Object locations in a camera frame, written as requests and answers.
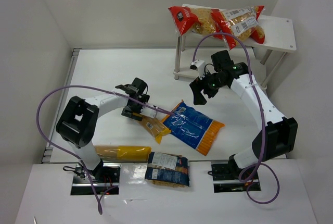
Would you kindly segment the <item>blue orange spaghetti bag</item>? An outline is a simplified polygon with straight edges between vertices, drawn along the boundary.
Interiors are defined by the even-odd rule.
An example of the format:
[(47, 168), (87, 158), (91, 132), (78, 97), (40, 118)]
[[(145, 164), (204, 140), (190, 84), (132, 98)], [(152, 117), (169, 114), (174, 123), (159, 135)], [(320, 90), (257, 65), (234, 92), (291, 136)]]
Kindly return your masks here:
[(200, 154), (207, 156), (219, 131), (225, 127), (225, 124), (195, 110), (184, 101), (178, 103), (172, 113), (172, 115), (165, 116), (162, 123), (173, 136)]

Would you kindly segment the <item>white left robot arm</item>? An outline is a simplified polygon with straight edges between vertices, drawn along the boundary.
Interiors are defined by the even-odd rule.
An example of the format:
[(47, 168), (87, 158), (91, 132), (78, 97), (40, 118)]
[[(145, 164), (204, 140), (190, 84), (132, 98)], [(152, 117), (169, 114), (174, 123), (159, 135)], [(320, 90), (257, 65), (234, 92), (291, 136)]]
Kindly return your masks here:
[(118, 108), (121, 115), (137, 121), (144, 116), (153, 116), (153, 110), (145, 110), (143, 104), (150, 96), (145, 92), (148, 85), (135, 78), (131, 84), (117, 85), (112, 94), (104, 93), (91, 98), (74, 96), (67, 103), (57, 125), (56, 131), (69, 143), (92, 176), (98, 180), (106, 175), (102, 159), (93, 146), (98, 118)]

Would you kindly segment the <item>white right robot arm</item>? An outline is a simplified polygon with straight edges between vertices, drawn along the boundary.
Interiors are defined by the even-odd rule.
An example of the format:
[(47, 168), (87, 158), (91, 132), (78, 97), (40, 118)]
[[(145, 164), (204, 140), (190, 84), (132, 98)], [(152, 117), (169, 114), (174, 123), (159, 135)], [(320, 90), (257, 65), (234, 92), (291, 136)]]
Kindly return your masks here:
[(229, 87), (251, 112), (259, 129), (258, 135), (245, 150), (229, 157), (228, 168), (235, 176), (259, 162), (273, 159), (294, 149), (298, 123), (287, 118), (268, 99), (257, 84), (251, 71), (251, 63), (234, 63), (228, 51), (211, 55), (214, 72), (206, 70), (203, 60), (194, 60), (190, 68), (198, 71), (198, 77), (190, 84), (194, 104), (205, 105), (220, 88)]

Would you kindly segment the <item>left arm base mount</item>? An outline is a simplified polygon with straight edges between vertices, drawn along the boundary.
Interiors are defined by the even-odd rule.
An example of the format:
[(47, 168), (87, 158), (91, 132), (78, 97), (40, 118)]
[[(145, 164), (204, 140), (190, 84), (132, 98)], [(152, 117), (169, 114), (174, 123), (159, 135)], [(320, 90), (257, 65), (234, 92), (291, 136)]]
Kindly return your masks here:
[[(92, 176), (92, 182), (98, 195), (118, 195), (121, 165), (115, 163), (106, 163), (106, 172), (96, 179)], [(71, 195), (93, 195), (91, 184), (88, 180), (86, 172), (84, 172), (80, 164), (72, 166), (64, 166), (63, 171), (72, 172), (73, 180), (71, 186)]]

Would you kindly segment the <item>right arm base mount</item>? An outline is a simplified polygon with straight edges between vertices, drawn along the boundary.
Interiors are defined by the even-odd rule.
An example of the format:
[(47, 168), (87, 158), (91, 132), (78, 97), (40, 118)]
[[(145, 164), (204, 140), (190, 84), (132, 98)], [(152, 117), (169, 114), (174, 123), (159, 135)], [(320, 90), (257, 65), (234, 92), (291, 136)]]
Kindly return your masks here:
[(259, 176), (256, 174), (253, 179), (246, 183), (240, 183), (228, 169), (227, 163), (212, 162), (211, 170), (207, 172), (212, 177), (214, 193), (233, 193), (261, 191)]

